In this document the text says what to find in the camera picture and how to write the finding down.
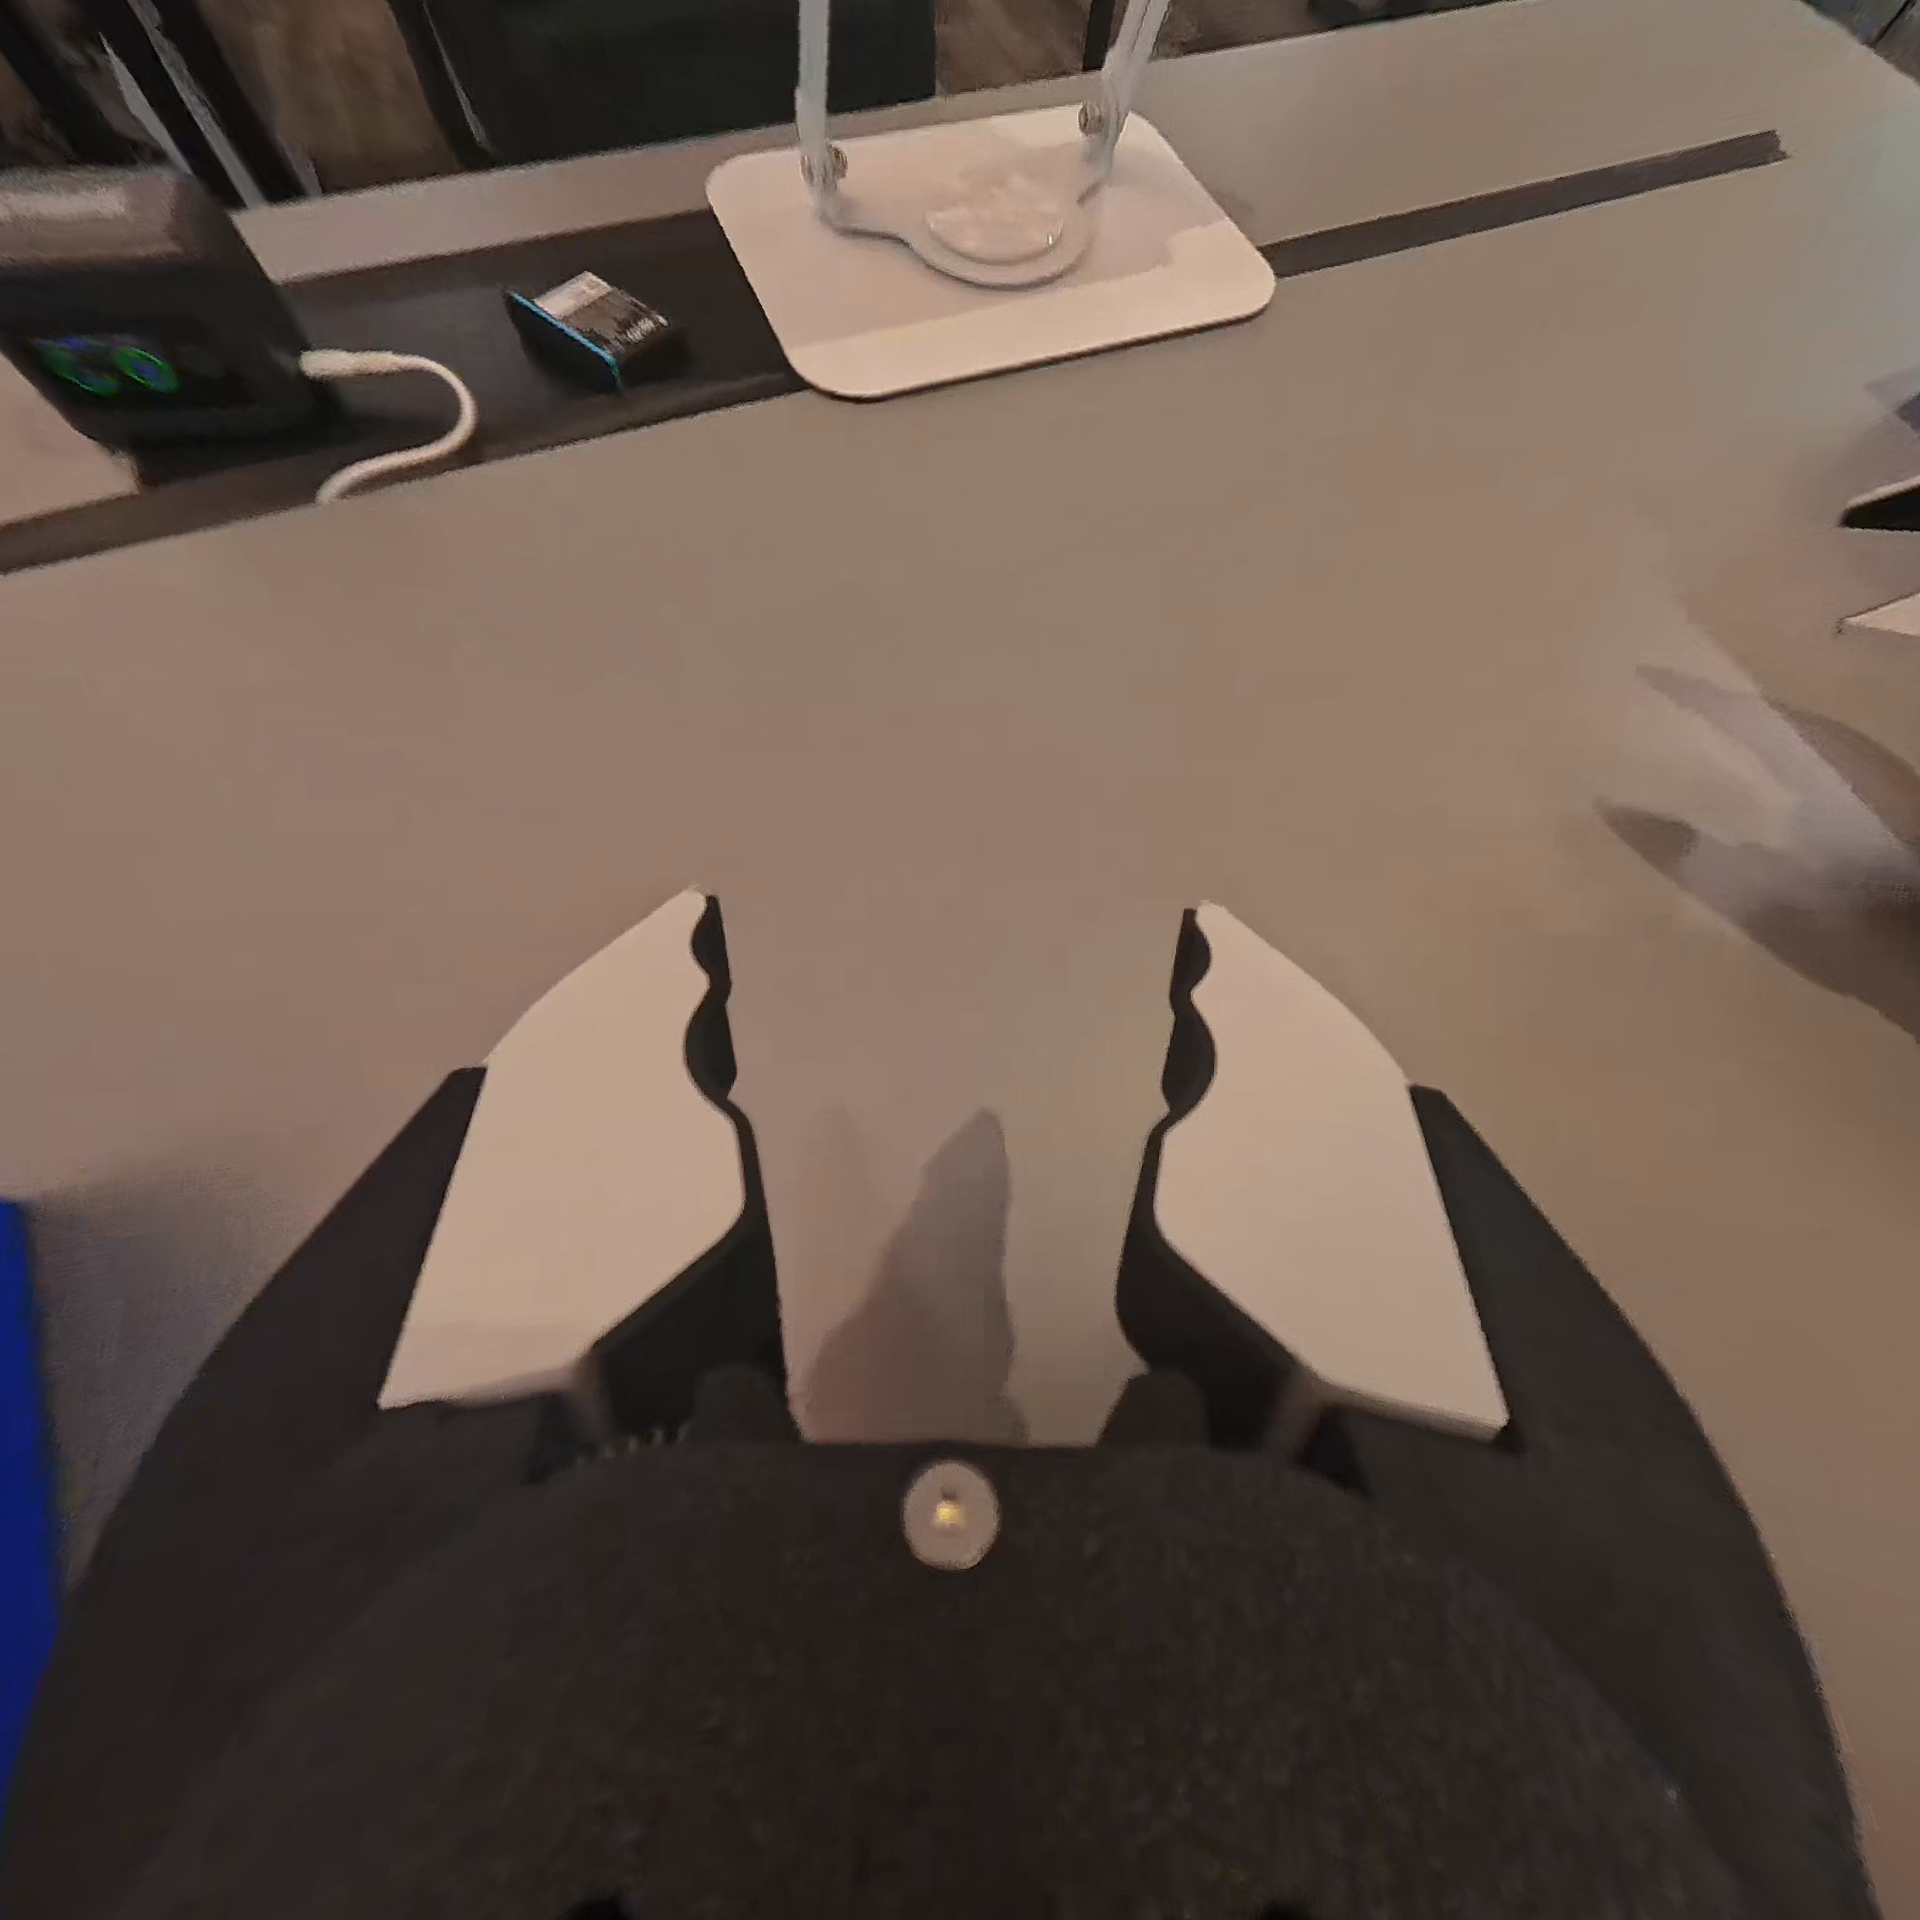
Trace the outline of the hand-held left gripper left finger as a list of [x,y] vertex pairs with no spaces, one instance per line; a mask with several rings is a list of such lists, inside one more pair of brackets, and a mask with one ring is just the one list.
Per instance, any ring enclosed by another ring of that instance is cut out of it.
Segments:
[[730,995],[723,905],[685,889],[492,1047],[381,1408],[566,1394],[685,1419],[708,1370],[785,1382]]

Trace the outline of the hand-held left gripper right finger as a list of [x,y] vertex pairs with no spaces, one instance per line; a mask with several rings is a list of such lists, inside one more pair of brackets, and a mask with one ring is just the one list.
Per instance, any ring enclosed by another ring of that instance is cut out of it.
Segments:
[[1330,1411],[1470,1445],[1508,1402],[1410,1080],[1375,1033],[1220,902],[1185,911],[1164,1112],[1118,1318],[1219,1449],[1300,1454]]

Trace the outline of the blue plastic bin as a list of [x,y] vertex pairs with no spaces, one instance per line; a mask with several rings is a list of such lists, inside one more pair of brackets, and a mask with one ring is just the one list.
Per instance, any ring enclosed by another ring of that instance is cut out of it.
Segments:
[[26,1206],[3,1202],[3,1798],[53,1657],[65,1574],[58,1454]]

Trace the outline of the small black battery pack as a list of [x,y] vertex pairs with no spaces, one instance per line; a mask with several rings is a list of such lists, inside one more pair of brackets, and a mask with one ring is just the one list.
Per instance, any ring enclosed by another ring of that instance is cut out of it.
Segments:
[[636,392],[687,360],[671,317],[597,271],[534,295],[505,288],[500,302],[527,355],[582,392]]

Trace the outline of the black office chair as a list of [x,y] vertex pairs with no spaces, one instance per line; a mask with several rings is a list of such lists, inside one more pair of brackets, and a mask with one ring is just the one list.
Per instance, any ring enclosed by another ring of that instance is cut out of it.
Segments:
[[788,126],[798,1],[390,1],[462,160],[524,165]]

